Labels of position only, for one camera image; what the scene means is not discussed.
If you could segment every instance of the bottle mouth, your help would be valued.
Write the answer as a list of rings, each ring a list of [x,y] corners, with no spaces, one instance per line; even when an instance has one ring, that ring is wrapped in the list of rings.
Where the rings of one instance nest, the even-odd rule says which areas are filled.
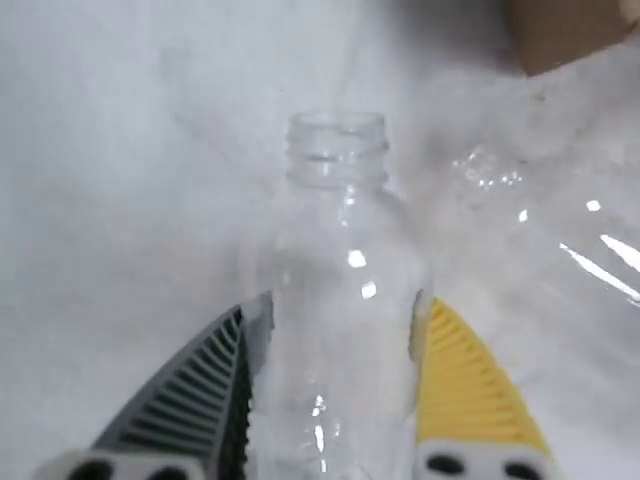
[[[384,181],[389,149],[384,116],[373,112],[308,111],[289,122],[289,176],[313,183]]]

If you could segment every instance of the white backdrop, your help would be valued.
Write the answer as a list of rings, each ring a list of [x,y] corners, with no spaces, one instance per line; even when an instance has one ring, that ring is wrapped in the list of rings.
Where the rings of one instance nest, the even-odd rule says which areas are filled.
[[[640,49],[527,80],[509,48],[498,1],[0,0],[4,477],[88,445],[241,298],[239,239],[283,173],[286,118],[317,106],[387,115],[393,186],[437,249],[438,291],[522,387],[566,477],[636,475],[637,308],[551,268],[568,250],[500,239],[517,197],[571,252],[596,248],[602,222],[640,243]],[[465,183],[523,169],[516,197]],[[640,289],[610,253],[600,264]],[[571,285],[538,302],[549,272],[602,310],[575,314]]]

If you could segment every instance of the cardboard box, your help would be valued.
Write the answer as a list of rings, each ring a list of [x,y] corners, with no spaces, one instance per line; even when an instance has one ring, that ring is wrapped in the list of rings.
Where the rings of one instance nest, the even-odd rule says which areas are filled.
[[[640,0],[508,0],[507,5],[528,75],[619,43],[640,25]]]

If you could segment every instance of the clear plastic bottle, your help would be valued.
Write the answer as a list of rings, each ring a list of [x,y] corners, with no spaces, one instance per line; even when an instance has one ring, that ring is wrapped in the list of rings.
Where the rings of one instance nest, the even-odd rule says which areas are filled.
[[[408,478],[420,348],[410,337],[428,315],[431,272],[384,188],[384,118],[298,114],[288,141],[261,262],[275,328],[250,418],[258,479]]]

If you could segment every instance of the bottle neck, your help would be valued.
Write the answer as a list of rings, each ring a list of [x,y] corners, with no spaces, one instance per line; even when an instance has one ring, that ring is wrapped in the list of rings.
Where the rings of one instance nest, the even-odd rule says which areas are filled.
[[[291,118],[287,178],[301,187],[371,189],[387,180],[384,118],[372,113],[312,112]]]

